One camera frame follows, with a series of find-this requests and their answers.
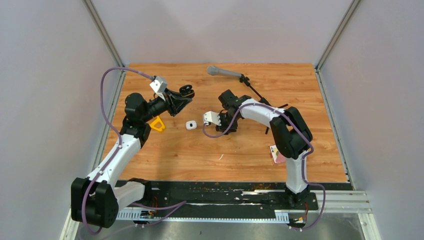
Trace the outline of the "black earbud charging case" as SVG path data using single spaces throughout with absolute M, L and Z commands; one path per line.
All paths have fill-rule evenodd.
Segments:
M 179 93 L 181 97 L 184 98 L 193 98 L 195 96 L 195 91 L 191 84 L 183 85 L 179 88 Z

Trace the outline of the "white earbud charging case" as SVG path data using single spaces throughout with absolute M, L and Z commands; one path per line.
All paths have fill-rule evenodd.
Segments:
M 187 130 L 195 130 L 198 127 L 198 124 L 195 120 L 189 120 L 185 123 L 185 128 Z

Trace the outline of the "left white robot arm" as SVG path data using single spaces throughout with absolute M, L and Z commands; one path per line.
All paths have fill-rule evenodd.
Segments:
M 178 92 L 165 89 L 153 100 L 145 100 L 140 93 L 125 98 L 125 117 L 117 132 L 115 147 L 87 177 L 77 177 L 71 184 L 71 218 L 74 221 L 109 228 L 118 213 L 137 202 L 149 206 L 153 201 L 150 182 L 132 178 L 117 187 L 119 176 L 130 160 L 146 143 L 151 126 L 149 121 L 164 112 L 172 117 L 192 102 L 195 91 L 191 85 Z

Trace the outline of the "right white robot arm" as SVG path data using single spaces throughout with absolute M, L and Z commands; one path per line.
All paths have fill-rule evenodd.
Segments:
M 314 152 L 313 135 L 305 120 L 295 107 L 278 108 L 261 103 L 250 96 L 235 96 L 229 89 L 218 100 L 225 113 L 218 113 L 216 131 L 222 135 L 237 130 L 238 119 L 250 119 L 271 130 L 275 146 L 285 158 L 287 180 L 286 204 L 298 209 L 306 201 L 308 181 L 306 176 L 307 156 Z

